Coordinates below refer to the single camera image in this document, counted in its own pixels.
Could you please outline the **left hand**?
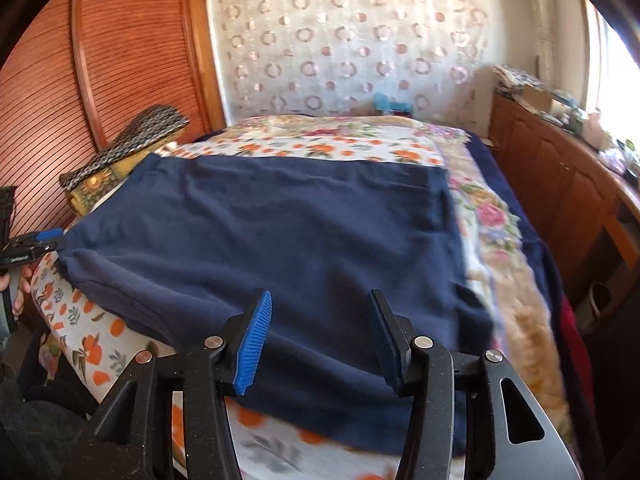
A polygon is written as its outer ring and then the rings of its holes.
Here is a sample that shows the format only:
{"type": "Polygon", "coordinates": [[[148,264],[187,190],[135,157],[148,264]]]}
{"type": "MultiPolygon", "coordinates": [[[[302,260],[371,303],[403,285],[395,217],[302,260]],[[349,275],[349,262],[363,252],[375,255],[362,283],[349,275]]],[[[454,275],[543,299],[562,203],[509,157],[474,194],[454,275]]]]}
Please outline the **left hand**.
{"type": "Polygon", "coordinates": [[[32,291],[32,269],[29,266],[22,266],[21,273],[17,273],[14,268],[9,273],[2,273],[0,280],[1,291],[9,289],[12,298],[12,312],[17,320],[23,313],[25,299],[32,291]]]}

